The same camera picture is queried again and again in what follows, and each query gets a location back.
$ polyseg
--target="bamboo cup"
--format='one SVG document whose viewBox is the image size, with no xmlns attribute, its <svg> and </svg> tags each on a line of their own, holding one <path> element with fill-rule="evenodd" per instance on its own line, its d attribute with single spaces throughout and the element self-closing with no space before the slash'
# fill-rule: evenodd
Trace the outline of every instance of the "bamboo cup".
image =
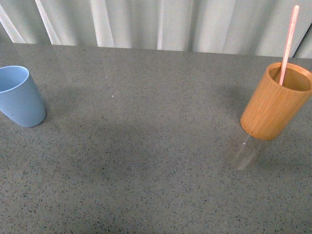
<svg viewBox="0 0 312 234">
<path fill-rule="evenodd" d="M 281 63 L 267 67 L 240 124 L 251 136 L 272 140 L 285 128 L 312 95 L 312 73 L 287 63 L 283 86 L 279 85 Z"/>
</svg>

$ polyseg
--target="granite surface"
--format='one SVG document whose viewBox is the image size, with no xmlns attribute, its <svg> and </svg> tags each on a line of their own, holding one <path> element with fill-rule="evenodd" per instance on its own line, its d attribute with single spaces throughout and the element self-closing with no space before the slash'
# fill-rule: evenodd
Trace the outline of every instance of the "granite surface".
<svg viewBox="0 0 312 234">
<path fill-rule="evenodd" d="M 47 110 L 33 128 L 0 113 L 0 233 L 312 233 L 312 100 L 273 141 L 239 124 L 281 58 L 0 52 L 0 66 L 30 70 Z"/>
</svg>

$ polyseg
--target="blue plastic cup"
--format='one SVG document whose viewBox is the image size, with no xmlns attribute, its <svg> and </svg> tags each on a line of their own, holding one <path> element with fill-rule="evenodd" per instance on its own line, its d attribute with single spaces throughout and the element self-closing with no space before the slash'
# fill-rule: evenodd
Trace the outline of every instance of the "blue plastic cup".
<svg viewBox="0 0 312 234">
<path fill-rule="evenodd" d="M 0 111 L 22 127 L 34 127 L 44 120 L 44 104 L 27 68 L 0 68 Z"/>
</svg>

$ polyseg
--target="white curtain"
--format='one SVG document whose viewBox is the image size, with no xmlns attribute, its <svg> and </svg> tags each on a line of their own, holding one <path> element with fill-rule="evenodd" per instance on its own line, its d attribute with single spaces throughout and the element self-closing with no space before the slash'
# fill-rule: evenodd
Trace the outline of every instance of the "white curtain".
<svg viewBox="0 0 312 234">
<path fill-rule="evenodd" d="M 312 0 L 1 0 L 0 41 L 312 58 Z"/>
</svg>

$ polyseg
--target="straw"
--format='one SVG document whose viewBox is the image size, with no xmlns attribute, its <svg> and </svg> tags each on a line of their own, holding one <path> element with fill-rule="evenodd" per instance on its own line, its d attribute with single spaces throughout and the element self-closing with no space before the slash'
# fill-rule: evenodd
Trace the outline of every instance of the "straw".
<svg viewBox="0 0 312 234">
<path fill-rule="evenodd" d="M 284 50 L 284 57 L 283 57 L 283 61 L 282 61 L 281 77 L 279 79 L 280 85 L 283 85 L 283 81 L 284 81 L 284 76 L 285 76 L 287 61 L 288 61 L 288 57 L 289 57 L 289 52 L 291 51 L 294 29 L 296 27 L 296 22 L 297 22 L 297 18 L 298 18 L 298 12 L 299 12 L 299 6 L 296 5 L 292 8 L 292 16 L 291 16 L 291 21 L 289 23 L 287 40 L 286 40 L 286 45 L 285 45 L 285 50 Z"/>
</svg>

